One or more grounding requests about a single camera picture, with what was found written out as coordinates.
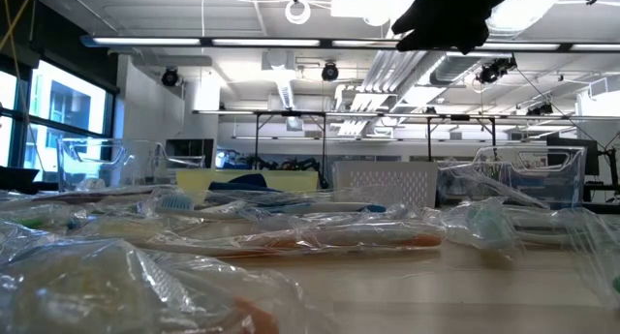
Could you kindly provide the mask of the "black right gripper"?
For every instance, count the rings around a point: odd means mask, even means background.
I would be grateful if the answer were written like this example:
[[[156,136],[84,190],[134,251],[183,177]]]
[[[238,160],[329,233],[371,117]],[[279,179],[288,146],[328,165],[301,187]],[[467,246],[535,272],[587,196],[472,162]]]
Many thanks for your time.
[[[469,53],[489,37],[486,20],[505,0],[422,0],[392,25],[394,34],[412,30],[396,45],[398,51],[456,48]]]

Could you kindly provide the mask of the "long ceiling light strip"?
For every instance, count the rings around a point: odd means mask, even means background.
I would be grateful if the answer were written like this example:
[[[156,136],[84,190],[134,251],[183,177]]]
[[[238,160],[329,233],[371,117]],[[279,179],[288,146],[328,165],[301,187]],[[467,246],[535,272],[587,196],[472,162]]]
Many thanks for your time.
[[[318,48],[396,50],[397,40],[374,39],[276,39],[210,37],[96,37],[82,36],[87,47],[219,47],[219,48]],[[489,41],[475,47],[484,52],[620,53],[620,43],[570,43]]]

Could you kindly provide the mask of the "white perforated plastic basket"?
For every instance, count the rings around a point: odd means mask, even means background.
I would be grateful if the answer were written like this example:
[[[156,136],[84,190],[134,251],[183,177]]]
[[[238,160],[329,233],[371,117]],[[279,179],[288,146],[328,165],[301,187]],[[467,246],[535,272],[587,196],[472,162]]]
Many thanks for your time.
[[[434,162],[341,161],[333,165],[339,200],[368,199],[384,206],[434,207],[438,175]]]

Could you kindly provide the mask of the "yellow plastic bin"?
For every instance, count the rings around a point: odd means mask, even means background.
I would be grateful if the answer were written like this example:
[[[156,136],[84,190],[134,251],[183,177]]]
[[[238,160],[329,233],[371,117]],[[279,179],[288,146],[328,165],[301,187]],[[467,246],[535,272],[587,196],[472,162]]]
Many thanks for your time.
[[[316,171],[290,170],[249,170],[249,169],[180,169],[176,183],[187,193],[209,191],[211,182],[229,182],[244,174],[261,174],[267,186],[275,192],[315,192],[319,188],[319,175]]]

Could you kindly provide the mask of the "clear plastic bin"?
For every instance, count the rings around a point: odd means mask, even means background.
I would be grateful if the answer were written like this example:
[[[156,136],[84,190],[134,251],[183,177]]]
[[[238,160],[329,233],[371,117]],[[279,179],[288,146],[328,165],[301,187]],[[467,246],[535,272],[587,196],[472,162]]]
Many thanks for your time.
[[[173,156],[151,140],[62,138],[57,142],[58,189],[97,191],[173,185],[181,169],[205,167],[205,156]]]
[[[472,161],[438,163],[440,201],[503,198],[557,210],[582,203],[587,150],[580,146],[489,146]]]

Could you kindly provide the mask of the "black monitor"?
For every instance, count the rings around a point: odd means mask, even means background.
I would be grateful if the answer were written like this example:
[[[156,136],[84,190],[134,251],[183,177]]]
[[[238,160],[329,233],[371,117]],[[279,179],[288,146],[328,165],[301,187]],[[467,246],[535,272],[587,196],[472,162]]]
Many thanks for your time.
[[[166,152],[173,158],[201,162],[210,168],[214,149],[213,138],[174,138],[166,140]]]
[[[585,147],[585,174],[599,175],[599,150],[598,143],[591,139],[548,137],[546,139],[547,146],[564,146],[564,147]]]

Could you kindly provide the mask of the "blue plastic scoop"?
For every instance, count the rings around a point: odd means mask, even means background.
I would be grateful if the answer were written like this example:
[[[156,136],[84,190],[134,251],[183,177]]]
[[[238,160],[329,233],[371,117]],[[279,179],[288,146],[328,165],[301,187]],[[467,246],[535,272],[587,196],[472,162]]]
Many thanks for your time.
[[[252,191],[252,192],[275,192],[267,186],[264,177],[259,173],[244,174],[229,182],[213,181],[208,190],[213,191]]]

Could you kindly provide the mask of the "window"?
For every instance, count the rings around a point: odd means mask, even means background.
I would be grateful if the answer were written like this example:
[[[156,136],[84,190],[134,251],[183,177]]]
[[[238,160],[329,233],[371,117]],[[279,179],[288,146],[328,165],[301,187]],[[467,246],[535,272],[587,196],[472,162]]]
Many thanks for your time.
[[[112,136],[115,96],[46,61],[35,68],[0,64],[0,167],[35,169],[58,180],[62,138]]]

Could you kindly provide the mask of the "silver ventilation duct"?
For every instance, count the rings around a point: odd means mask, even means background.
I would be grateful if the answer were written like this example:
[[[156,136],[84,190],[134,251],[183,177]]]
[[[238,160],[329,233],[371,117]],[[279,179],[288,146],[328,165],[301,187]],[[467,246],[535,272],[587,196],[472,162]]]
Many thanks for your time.
[[[491,39],[514,39],[538,22],[559,0],[505,0],[495,6],[486,20]],[[462,55],[448,52],[429,75],[430,85],[449,85],[463,78],[479,65],[490,64],[496,58],[508,58],[512,53]]]

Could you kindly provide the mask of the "distant black workstation frame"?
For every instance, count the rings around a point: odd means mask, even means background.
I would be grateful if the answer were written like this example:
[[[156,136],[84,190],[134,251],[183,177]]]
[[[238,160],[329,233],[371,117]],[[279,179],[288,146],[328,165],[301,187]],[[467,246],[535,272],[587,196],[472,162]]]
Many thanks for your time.
[[[226,115],[253,115],[256,119],[255,121],[255,135],[254,135],[254,167],[258,167],[258,157],[259,157],[259,137],[260,130],[262,126],[268,123],[273,116],[279,116],[282,118],[309,118],[313,122],[316,123],[319,131],[321,132],[320,137],[300,137],[298,141],[308,140],[308,141],[319,141],[322,145],[322,157],[321,157],[321,173],[326,172],[327,168],[327,143],[329,141],[334,144],[361,144],[362,149],[369,153],[371,150],[375,150],[375,156],[399,156],[400,158],[408,159],[408,155],[405,154],[405,146],[406,145],[426,145],[426,158],[428,161],[433,160],[432,154],[432,133],[434,124],[432,121],[434,119],[438,119],[439,121],[481,121],[486,120],[488,124],[481,124],[480,126],[486,130],[491,135],[491,140],[488,139],[466,139],[466,142],[477,142],[480,144],[486,143],[491,146],[497,146],[497,130],[496,130],[496,118],[495,117],[484,117],[480,115],[466,115],[466,114],[456,114],[456,115],[448,115],[448,114],[394,114],[394,117],[403,117],[403,118],[415,118],[420,117],[422,120],[422,125],[426,130],[426,138],[424,139],[415,139],[415,138],[396,138],[396,139],[385,139],[384,141],[380,141],[379,139],[370,138],[370,137],[352,137],[352,138],[343,138],[343,137],[327,137],[327,118],[329,116],[351,116],[351,117],[361,117],[362,119],[372,119],[372,118],[381,118],[386,115],[383,113],[342,113],[342,112],[325,112],[325,111],[307,111],[307,110],[198,110],[195,109],[192,111],[193,114],[200,115],[217,115],[217,116],[226,116]]]

